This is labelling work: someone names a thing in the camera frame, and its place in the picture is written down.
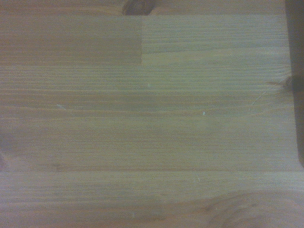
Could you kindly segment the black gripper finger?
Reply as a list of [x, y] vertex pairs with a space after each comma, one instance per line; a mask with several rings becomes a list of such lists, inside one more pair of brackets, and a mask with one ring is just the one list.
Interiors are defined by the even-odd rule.
[[304, 2], [286, 0], [298, 158], [304, 164]]

